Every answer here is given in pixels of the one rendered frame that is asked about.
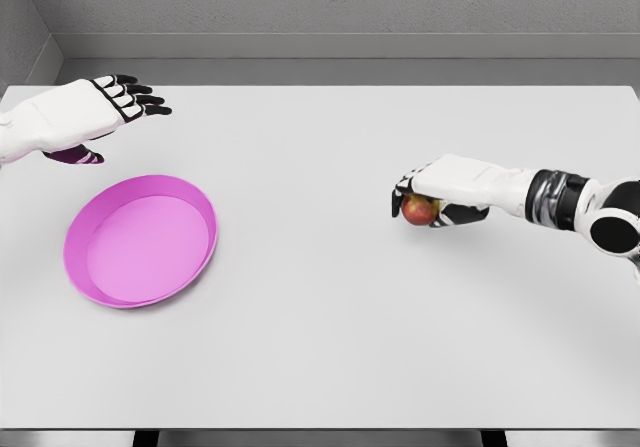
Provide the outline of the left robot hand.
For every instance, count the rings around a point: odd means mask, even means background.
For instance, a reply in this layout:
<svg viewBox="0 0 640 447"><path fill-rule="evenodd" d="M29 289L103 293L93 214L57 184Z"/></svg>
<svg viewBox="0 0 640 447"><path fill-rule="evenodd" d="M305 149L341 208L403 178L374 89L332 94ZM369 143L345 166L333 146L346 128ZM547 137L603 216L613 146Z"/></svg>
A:
<svg viewBox="0 0 640 447"><path fill-rule="evenodd" d="M50 160L69 164L102 164L104 157L85 143L150 116L172 109L153 89L125 74L80 79L40 94L29 102L39 126L37 149Z"/></svg>

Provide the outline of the pink plate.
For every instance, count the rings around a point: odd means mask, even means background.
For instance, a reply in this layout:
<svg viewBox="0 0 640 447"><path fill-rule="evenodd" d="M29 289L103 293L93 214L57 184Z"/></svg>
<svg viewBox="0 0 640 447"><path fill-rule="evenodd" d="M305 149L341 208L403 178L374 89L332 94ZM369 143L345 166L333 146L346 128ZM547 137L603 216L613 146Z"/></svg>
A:
<svg viewBox="0 0 640 447"><path fill-rule="evenodd" d="M187 287L216 247L214 205L172 176L119 182L92 198L71 222L63 262L73 286L103 306L132 309Z"/></svg>

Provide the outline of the red apple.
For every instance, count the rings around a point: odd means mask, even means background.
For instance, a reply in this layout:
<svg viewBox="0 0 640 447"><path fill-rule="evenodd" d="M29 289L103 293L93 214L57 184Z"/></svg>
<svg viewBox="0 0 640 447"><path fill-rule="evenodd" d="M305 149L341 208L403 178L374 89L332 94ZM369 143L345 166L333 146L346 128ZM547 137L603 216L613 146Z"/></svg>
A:
<svg viewBox="0 0 640 447"><path fill-rule="evenodd" d="M405 220L415 226L429 226L440 213L440 201L420 194L407 194L401 202Z"/></svg>

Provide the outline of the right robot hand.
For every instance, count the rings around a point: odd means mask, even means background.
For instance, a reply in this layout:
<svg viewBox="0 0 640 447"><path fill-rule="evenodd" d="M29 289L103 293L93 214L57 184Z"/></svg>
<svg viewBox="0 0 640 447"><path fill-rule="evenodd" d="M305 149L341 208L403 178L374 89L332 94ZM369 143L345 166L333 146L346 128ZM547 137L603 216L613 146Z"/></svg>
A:
<svg viewBox="0 0 640 447"><path fill-rule="evenodd" d="M405 174L391 194L391 215L400 215L412 195L432 205L432 220L412 221L430 228L461 226L483 221L490 212L489 176L497 165L447 154Z"/></svg>

